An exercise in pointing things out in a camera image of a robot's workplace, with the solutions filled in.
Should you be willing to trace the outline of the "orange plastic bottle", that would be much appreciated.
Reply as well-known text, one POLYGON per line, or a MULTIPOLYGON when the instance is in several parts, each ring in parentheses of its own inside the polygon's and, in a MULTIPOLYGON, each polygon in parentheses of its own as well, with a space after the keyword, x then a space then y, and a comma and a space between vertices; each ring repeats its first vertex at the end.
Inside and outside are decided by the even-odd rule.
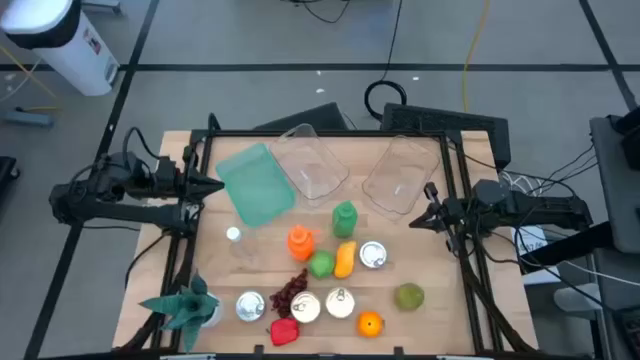
POLYGON ((287 247, 291 256, 300 262, 308 261, 313 252, 315 235, 319 230, 312 230, 303 225, 294 225, 287 233, 287 247))

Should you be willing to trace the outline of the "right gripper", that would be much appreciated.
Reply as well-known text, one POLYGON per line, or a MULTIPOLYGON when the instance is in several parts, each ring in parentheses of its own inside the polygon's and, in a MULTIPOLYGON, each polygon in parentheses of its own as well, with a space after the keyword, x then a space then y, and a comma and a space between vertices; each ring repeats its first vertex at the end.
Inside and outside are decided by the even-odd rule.
POLYGON ((467 211, 456 197, 440 200, 434 182, 425 185, 424 193, 430 204, 427 210, 409 225, 414 229, 426 229, 446 235, 446 247, 449 252, 459 252, 467 248, 467 242, 473 242, 471 221, 467 219, 467 211))

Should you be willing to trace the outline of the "olive green toy pear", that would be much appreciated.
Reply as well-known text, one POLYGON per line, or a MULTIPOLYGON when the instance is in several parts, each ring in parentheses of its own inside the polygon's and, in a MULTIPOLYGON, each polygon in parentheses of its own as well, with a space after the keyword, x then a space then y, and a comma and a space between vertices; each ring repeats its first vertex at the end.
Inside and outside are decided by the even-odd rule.
POLYGON ((393 300, 400 311, 415 311, 424 302, 424 290, 415 283, 404 283, 393 291, 393 300))

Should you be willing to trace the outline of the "clear white-capped water bottle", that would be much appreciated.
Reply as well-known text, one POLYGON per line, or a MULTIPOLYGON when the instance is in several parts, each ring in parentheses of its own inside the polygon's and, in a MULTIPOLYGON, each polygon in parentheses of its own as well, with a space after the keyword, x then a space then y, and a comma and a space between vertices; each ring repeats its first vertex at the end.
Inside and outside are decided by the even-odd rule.
POLYGON ((226 230, 230 253, 240 265, 257 269, 261 266, 261 240, 257 232, 243 226, 231 226, 226 230))

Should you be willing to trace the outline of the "cream lid tin can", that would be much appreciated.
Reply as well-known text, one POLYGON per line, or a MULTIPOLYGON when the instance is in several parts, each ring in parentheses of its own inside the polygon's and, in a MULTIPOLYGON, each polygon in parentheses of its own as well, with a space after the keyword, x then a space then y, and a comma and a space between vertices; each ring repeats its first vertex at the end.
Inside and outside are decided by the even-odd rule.
POLYGON ((329 291, 325 299, 325 306, 330 315, 338 319, 344 319, 353 312, 355 299, 348 289, 336 287, 329 291))
POLYGON ((311 323, 319 316, 321 303, 312 292, 302 291, 292 299, 290 311, 298 322, 303 324, 311 323))

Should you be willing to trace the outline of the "light grey chair foot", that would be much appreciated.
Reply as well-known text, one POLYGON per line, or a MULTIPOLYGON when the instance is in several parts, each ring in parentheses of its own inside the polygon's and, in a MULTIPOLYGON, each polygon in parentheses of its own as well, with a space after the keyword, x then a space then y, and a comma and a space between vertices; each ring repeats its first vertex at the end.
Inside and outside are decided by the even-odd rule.
POLYGON ((601 310, 599 287, 595 283, 578 285, 577 289, 565 287, 553 294, 555 304, 565 312, 586 312, 601 310))

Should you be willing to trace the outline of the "silver lid tin can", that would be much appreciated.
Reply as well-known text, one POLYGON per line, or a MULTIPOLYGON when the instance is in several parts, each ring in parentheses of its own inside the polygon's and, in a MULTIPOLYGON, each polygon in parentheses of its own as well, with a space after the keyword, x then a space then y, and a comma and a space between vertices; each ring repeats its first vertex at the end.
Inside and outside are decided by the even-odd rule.
POLYGON ((235 308, 240 320, 254 322, 264 314, 265 301, 258 292, 246 291, 238 297, 235 308))
POLYGON ((359 250, 361 263, 370 269, 381 268, 387 260, 386 248, 377 241, 368 241, 359 250))

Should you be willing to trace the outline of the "green plastic bottle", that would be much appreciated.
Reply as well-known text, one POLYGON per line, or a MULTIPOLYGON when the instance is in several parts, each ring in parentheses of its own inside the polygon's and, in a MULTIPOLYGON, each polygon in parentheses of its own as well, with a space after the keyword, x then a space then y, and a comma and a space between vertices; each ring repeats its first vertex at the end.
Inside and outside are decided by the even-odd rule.
POLYGON ((338 238, 349 238, 354 233, 358 213, 351 201, 338 204, 332 212, 332 231, 338 238))

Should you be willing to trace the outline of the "yellow toy mango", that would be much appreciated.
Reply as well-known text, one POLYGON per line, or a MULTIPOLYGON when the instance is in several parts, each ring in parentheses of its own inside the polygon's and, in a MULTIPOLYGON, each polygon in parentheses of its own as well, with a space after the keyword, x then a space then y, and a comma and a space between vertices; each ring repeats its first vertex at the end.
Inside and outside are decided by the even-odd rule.
POLYGON ((334 276, 336 278, 346 278, 352 274, 356 247, 357 243, 355 241, 344 242, 338 247, 334 267, 334 276))

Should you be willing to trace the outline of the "bright green toy apple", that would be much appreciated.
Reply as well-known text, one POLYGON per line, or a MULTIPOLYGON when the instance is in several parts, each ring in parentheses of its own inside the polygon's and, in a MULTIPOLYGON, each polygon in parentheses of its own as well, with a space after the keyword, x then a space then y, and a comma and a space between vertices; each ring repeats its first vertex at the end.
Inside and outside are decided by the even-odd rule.
POLYGON ((335 255, 326 250, 319 250, 313 254, 309 262, 310 273, 318 279, 329 277, 335 267, 335 255))

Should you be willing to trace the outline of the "black device on cabinet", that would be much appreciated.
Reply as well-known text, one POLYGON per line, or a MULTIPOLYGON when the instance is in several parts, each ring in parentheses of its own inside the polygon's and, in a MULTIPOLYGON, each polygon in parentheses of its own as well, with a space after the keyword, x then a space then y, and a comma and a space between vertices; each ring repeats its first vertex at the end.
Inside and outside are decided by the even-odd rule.
POLYGON ((640 106, 626 115, 608 115, 611 128, 622 136, 620 145, 629 167, 640 171, 640 106))

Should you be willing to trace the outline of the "grey cabinet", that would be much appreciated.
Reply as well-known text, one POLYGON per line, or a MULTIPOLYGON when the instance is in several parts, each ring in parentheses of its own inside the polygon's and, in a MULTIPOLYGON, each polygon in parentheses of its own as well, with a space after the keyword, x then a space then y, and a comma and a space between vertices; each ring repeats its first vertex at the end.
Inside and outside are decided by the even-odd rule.
POLYGON ((615 248, 640 254, 640 170, 629 167, 623 136, 606 118, 589 121, 615 248))

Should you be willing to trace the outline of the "clear plastic bin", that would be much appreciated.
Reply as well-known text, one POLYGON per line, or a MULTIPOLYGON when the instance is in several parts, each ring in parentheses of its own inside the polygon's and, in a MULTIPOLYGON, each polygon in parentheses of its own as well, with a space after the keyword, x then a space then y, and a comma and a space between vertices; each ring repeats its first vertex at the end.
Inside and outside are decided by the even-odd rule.
POLYGON ((423 144, 395 136, 362 184, 368 205, 391 221, 400 220, 439 165, 440 157, 423 144))
POLYGON ((326 203, 349 177, 349 169, 302 123, 278 137, 269 150, 309 207, 326 203))

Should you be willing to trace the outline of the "grey power strip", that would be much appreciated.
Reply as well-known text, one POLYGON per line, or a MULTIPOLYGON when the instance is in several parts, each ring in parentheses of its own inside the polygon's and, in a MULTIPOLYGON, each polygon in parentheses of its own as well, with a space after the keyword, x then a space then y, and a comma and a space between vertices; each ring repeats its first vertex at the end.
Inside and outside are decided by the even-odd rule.
POLYGON ((50 115, 29 113, 24 111, 6 111, 0 115, 0 121, 23 126, 49 128, 54 125, 54 118, 50 115))

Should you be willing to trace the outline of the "teal artificial plant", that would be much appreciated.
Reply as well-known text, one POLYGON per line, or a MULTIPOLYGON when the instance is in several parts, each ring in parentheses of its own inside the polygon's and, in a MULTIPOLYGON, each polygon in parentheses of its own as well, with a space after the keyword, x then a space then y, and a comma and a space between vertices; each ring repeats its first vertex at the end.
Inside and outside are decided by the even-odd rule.
POLYGON ((183 349, 192 351, 202 325, 214 317, 220 300, 208 292, 207 282, 195 272, 188 286, 174 295, 149 298, 139 303, 152 312, 168 315, 170 320, 162 330, 180 330, 183 349))

